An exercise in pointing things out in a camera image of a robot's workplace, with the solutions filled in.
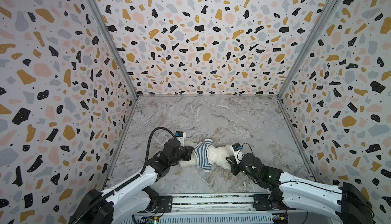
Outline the white fluffy teddy bear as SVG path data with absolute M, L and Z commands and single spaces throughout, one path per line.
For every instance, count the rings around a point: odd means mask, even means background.
M 194 143 L 194 142 L 189 141 L 189 140 L 184 141 L 184 145 L 185 146 L 195 147 L 197 144 L 198 143 Z M 218 167 L 221 167 L 221 168 L 223 168 L 225 170 L 230 170 L 231 169 L 230 165 L 226 161 L 226 157 L 229 157 L 229 156 L 234 156 L 233 152 L 232 152 L 231 145 L 215 147 L 214 144 L 212 143 L 212 146 L 209 147 L 209 149 L 208 149 L 208 158 L 209 158 L 210 163 L 212 164 L 212 167 L 213 166 L 218 166 Z M 194 153 L 192 152 L 190 161 L 181 161 L 179 163 L 179 166 L 182 167 L 182 168 L 192 167 L 192 166 L 197 167 L 197 163 L 196 163 L 196 159 L 195 159 Z

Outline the blue white striped knit sweater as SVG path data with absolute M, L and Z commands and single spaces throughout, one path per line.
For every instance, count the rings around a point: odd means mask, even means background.
M 212 146 L 213 141 L 211 139 L 205 139 L 202 142 L 199 142 L 193 150 L 197 167 L 202 170 L 209 172 L 211 170 L 212 164 L 208 158 L 208 149 Z

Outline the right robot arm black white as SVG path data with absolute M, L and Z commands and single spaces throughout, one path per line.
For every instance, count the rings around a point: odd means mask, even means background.
M 226 158 L 233 175 L 244 173 L 256 185 L 269 190 L 269 203 L 279 210 L 302 209 L 342 224 L 371 224 L 370 201 L 352 184 L 322 184 L 264 165 L 252 153 Z

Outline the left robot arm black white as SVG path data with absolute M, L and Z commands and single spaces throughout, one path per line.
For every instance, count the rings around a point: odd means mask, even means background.
M 153 211 L 159 194 L 151 188 L 172 166 L 190 161 L 194 147 L 169 139 L 160 153 L 147 161 L 144 170 L 113 187 L 89 191 L 82 199 L 70 224 L 118 224 L 141 211 Z

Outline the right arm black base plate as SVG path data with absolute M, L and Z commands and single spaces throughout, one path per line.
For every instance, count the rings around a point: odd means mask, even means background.
M 287 210 L 292 210 L 292 208 L 287 207 L 283 203 L 273 202 L 270 199 L 269 194 L 255 194 L 255 195 L 253 195 L 253 199 L 254 199 L 253 208 L 256 211 L 267 211 L 267 210 L 287 211 Z

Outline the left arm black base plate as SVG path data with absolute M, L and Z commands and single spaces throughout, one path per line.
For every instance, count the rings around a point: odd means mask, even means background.
M 171 213 L 173 208 L 172 195 L 159 195 L 154 197 L 147 209 L 138 212 L 138 214 Z

